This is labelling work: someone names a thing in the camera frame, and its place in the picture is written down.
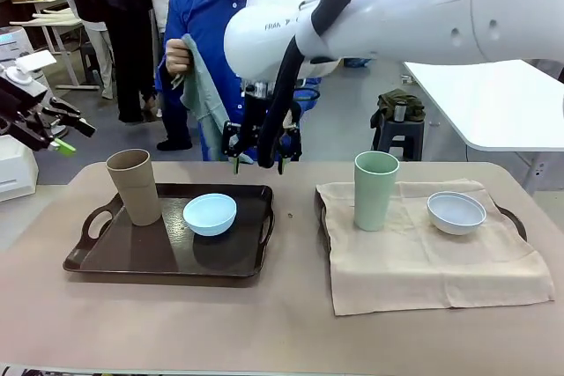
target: black pants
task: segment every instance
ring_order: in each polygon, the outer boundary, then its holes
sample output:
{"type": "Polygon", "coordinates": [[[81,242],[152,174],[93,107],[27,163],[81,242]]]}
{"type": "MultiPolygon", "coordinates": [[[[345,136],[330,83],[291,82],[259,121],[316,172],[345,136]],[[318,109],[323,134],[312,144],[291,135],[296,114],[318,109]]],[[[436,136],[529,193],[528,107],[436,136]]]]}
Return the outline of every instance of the black pants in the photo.
{"type": "Polygon", "coordinates": [[[143,120],[139,93],[153,94],[152,31],[148,11],[122,11],[107,7],[106,26],[112,41],[120,121],[143,120]]]}

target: light blue bowl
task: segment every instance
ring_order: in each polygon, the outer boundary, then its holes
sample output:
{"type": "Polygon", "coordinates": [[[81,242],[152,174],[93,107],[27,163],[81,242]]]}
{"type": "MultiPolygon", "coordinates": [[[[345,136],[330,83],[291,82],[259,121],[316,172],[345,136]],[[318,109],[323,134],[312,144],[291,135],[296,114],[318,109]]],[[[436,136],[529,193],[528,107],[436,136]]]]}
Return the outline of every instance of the light blue bowl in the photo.
{"type": "Polygon", "coordinates": [[[201,195],[184,208],[188,227],[203,237],[215,237],[227,231],[237,215],[237,203],[228,195],[201,195]]]}

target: cup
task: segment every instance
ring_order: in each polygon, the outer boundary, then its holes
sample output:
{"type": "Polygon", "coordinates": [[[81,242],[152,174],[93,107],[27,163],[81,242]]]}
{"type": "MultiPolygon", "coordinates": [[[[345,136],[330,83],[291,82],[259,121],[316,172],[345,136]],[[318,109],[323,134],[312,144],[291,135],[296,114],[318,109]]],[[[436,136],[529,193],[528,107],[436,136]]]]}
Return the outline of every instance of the cup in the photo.
{"type": "Polygon", "coordinates": [[[148,151],[120,151],[108,159],[106,168],[133,225],[148,226],[160,219],[160,201],[148,151]]]}
{"type": "Polygon", "coordinates": [[[354,160],[354,223],[360,229],[383,228],[398,169],[399,161],[381,151],[367,151],[354,160]]]}

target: brown tray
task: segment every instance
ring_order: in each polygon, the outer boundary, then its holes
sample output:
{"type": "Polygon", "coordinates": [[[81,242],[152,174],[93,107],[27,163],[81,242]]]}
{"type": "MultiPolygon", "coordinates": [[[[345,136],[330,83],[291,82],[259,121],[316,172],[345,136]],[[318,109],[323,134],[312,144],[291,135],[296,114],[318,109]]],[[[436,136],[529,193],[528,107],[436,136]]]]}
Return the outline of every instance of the brown tray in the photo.
{"type": "Polygon", "coordinates": [[[272,190],[265,186],[157,184],[162,218],[134,226],[119,195],[86,219],[78,244],[63,264],[70,272],[246,278],[263,268],[274,229],[272,190]],[[237,202],[233,226],[217,237],[193,233],[182,212],[200,195],[219,193],[237,202]],[[112,216],[97,238],[90,228],[104,212],[112,216]]]}

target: table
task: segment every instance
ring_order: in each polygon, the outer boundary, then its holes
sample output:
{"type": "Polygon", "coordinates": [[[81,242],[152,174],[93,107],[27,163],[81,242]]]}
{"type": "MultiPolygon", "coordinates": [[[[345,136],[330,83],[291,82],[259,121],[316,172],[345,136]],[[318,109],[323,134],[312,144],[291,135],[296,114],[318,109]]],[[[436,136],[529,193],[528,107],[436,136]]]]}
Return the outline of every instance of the table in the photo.
{"type": "Polygon", "coordinates": [[[471,148],[534,152],[523,181],[533,194],[564,151],[564,85],[523,61],[469,66],[406,63],[421,88],[471,148]]]}
{"type": "Polygon", "coordinates": [[[59,54],[63,58],[64,66],[69,73],[71,85],[58,85],[58,90],[99,90],[97,85],[81,85],[78,82],[77,74],[72,68],[71,52],[69,52],[61,39],[61,34],[67,33],[82,26],[82,21],[76,18],[71,9],[64,11],[46,11],[45,14],[34,14],[31,21],[12,21],[12,26],[40,26],[45,31],[49,27],[53,30],[56,44],[59,47],[59,54]]]}
{"type": "MultiPolygon", "coordinates": [[[[255,166],[242,166],[235,176],[227,163],[153,166],[158,182],[272,187],[276,225],[261,276],[247,287],[222,288],[65,273],[63,260],[85,217],[115,193],[104,165],[91,165],[0,255],[0,362],[125,373],[564,372],[562,301],[336,318],[315,185],[351,181],[352,162],[291,164],[282,177],[255,166]]],[[[522,219],[562,292],[564,237],[505,170],[486,163],[405,163],[399,174],[401,181],[463,177],[483,182],[501,207],[522,219]]]]}
{"type": "MultiPolygon", "coordinates": [[[[12,2],[13,4],[31,4],[35,8],[36,13],[41,13],[41,11],[45,11],[47,8],[54,8],[56,6],[60,6],[62,4],[66,4],[66,0],[26,0],[25,2],[12,2]]],[[[49,47],[49,52],[51,54],[56,55],[58,52],[53,47],[53,41],[51,37],[49,37],[49,31],[46,27],[42,27],[41,30],[43,31],[43,35],[45,35],[45,40],[47,41],[47,45],[49,47]]]]}

